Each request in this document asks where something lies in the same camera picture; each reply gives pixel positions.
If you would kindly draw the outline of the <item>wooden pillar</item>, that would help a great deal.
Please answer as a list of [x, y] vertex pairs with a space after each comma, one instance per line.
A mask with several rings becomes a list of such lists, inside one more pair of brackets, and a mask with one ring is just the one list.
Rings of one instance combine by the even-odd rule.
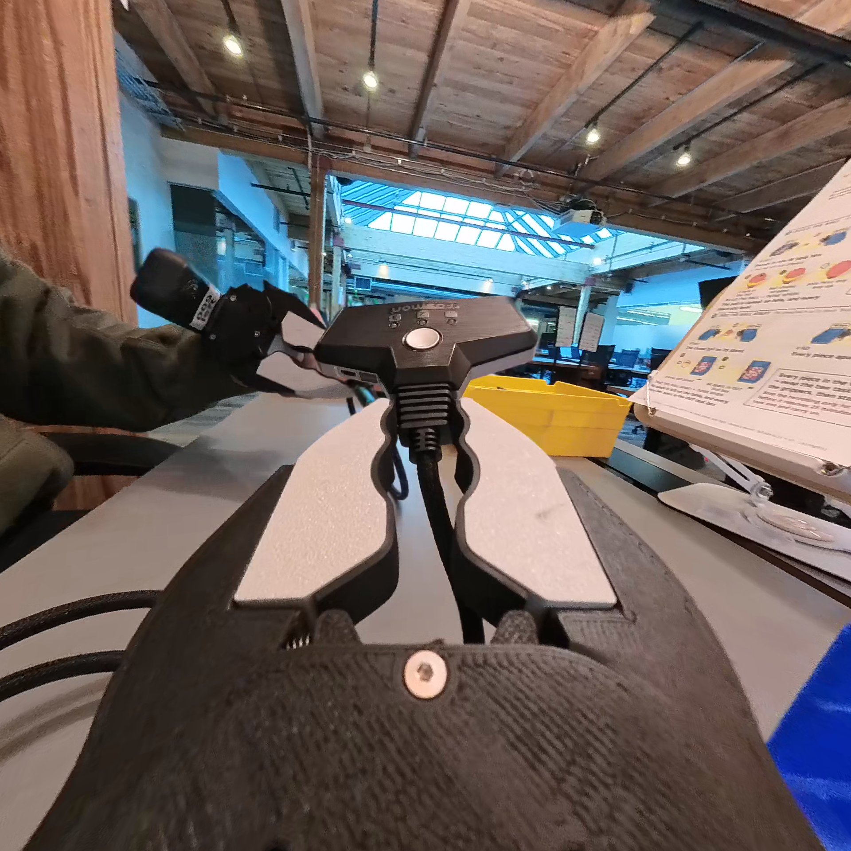
[[2, 249], [137, 324], [112, 5], [1, 3]]

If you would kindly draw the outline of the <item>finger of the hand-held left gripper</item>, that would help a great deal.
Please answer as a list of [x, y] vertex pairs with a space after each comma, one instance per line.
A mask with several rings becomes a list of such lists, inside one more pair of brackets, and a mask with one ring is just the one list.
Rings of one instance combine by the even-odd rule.
[[313, 362], [305, 366], [285, 351], [275, 351], [263, 358], [254, 378], [263, 386], [269, 385], [272, 390], [288, 392], [296, 398], [342, 401], [356, 395], [356, 389], [346, 382], [326, 377]]
[[313, 351], [324, 335], [323, 318], [288, 291], [265, 281], [274, 340], [295, 351]]

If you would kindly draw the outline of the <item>printed instruction sheet board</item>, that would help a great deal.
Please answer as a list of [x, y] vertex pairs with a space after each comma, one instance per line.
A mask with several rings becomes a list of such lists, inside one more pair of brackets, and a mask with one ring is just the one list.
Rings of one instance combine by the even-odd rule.
[[639, 420], [849, 503], [850, 163], [631, 398]]

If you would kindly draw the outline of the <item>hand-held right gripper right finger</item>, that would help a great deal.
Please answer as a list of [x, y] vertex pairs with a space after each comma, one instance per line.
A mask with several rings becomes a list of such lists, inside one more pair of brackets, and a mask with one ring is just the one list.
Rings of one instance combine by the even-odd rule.
[[514, 426], [460, 401], [453, 572], [461, 600], [496, 626], [510, 611], [543, 625], [565, 611], [610, 612], [618, 598], [559, 469]]

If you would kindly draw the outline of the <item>black office chair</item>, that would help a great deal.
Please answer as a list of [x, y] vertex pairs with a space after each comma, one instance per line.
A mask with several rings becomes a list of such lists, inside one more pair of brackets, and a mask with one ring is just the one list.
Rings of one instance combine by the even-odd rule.
[[[179, 450], [172, 443], [143, 435], [26, 430], [47, 437], [68, 453], [74, 463], [74, 475], [69, 484], [77, 477], [98, 480], [104, 477], [138, 478]], [[55, 498], [50, 510], [2, 535], [2, 571], [30, 555], [91, 510], [90, 506], [59, 508], [57, 502], [67, 486]]]

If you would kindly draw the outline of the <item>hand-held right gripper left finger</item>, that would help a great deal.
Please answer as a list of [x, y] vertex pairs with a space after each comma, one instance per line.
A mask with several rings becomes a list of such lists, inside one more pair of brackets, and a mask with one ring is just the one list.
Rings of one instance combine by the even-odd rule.
[[233, 598], [243, 609], [325, 611], [359, 623], [398, 586], [389, 495], [396, 439], [379, 399], [313, 443], [293, 466]]

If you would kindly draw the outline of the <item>person's green jacket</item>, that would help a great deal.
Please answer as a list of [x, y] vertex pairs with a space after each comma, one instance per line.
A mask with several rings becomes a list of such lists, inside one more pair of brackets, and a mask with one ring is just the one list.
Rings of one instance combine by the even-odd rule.
[[75, 466], [59, 445], [1, 419], [1, 535], [52, 508]]

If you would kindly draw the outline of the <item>grey desk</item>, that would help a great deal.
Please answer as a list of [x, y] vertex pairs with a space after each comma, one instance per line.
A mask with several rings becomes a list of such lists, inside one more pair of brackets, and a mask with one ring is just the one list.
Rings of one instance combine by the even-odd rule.
[[[281, 465], [348, 415], [344, 403], [257, 398], [2, 573], [2, 624], [92, 595], [165, 587]], [[706, 616], [768, 739], [849, 608], [585, 459], [557, 458], [667, 564]], [[457, 642], [461, 628], [415, 474], [398, 519], [392, 598], [356, 628], [370, 644]], [[22, 849], [65, 783], [105, 674], [2, 703], [2, 849]]]

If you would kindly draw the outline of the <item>person's left forearm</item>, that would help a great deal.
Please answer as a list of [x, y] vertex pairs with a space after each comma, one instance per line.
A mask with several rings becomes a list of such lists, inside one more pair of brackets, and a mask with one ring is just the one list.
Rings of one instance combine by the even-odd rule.
[[1, 414], [146, 432], [250, 390], [175, 325], [135, 328], [1, 259]]

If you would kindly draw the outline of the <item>yellow plastic bin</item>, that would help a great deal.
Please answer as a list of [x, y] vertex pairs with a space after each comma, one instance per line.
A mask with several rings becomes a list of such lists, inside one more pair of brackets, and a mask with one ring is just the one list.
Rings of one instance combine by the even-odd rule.
[[632, 407], [598, 390], [508, 375], [474, 379], [464, 395], [552, 457], [608, 458]]

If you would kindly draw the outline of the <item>white board stand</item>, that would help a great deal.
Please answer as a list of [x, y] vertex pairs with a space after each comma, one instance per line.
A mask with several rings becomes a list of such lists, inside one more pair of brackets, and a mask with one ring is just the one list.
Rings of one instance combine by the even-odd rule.
[[700, 449], [734, 482], [688, 484], [658, 494], [668, 507], [841, 580], [850, 580], [850, 531], [773, 502], [769, 482], [739, 461]]

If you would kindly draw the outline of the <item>video switch box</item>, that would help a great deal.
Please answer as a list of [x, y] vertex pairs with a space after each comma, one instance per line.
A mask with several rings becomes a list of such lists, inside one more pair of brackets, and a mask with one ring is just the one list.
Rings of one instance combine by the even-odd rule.
[[530, 362], [537, 332], [513, 299], [484, 296], [348, 307], [313, 350], [329, 378], [399, 390], [442, 385], [461, 394], [472, 379]]

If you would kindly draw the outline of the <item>row of office desks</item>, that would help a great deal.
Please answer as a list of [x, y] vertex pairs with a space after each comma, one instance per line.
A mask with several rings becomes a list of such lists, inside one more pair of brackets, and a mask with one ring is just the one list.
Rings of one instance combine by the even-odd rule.
[[555, 332], [541, 335], [532, 361], [519, 367], [520, 377], [599, 391], [614, 388], [616, 394], [629, 395], [644, 386], [651, 371], [671, 354], [671, 349], [656, 347], [643, 352], [603, 345], [595, 351], [586, 351], [575, 346], [557, 346], [556, 336]]

